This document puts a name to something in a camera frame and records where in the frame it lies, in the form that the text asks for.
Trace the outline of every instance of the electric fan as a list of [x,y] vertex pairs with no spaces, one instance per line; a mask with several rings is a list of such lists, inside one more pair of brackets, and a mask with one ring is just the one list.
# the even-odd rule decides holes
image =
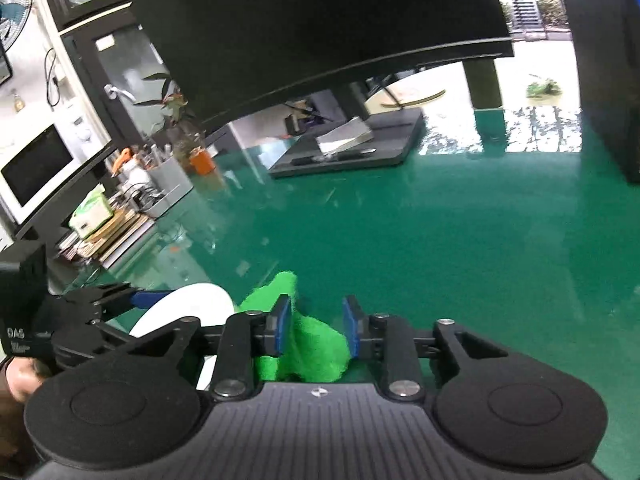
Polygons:
[[0,0],[0,41],[9,50],[20,36],[33,0]]

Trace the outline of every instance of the white plate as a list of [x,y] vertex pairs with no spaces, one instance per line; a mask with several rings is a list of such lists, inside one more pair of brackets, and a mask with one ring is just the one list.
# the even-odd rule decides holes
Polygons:
[[[141,337],[184,316],[199,317],[201,326],[222,325],[234,313],[234,302],[224,288],[212,283],[194,283],[174,290],[158,301],[144,313],[129,334]],[[215,364],[215,356],[204,358],[196,389],[207,389]]]

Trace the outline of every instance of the plant leaf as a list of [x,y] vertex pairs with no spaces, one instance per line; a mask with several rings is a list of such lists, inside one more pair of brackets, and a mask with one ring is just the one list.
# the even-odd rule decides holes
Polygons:
[[148,75],[142,78],[142,81],[160,81],[162,79],[171,79],[171,76],[168,74],[164,74],[162,72],[158,72],[157,74]]
[[151,99],[151,101],[142,101],[139,103],[133,103],[134,106],[152,106],[152,105],[161,105],[162,101],[160,99]]
[[166,97],[169,93],[169,86],[171,85],[171,78],[165,79],[164,84],[162,85],[162,99]]

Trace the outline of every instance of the circular black disc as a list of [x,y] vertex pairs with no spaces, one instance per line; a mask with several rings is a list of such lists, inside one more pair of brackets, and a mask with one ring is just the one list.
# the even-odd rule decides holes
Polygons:
[[24,412],[45,456],[83,469],[154,460],[183,443],[200,415],[193,386],[161,359],[119,355],[46,381]]
[[607,426],[600,396],[537,362],[514,371],[500,361],[479,360],[444,385],[434,405],[442,429],[463,449],[503,466],[590,460]]

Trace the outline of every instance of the gray pen holder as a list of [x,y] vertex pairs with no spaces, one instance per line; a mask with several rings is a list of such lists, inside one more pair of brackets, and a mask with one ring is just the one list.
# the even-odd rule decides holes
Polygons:
[[180,163],[174,156],[158,167],[146,170],[146,172],[151,176],[151,179],[159,189],[162,189],[166,193],[163,201],[166,200],[168,202],[168,208],[193,189],[191,180],[189,180],[187,174],[184,173]]

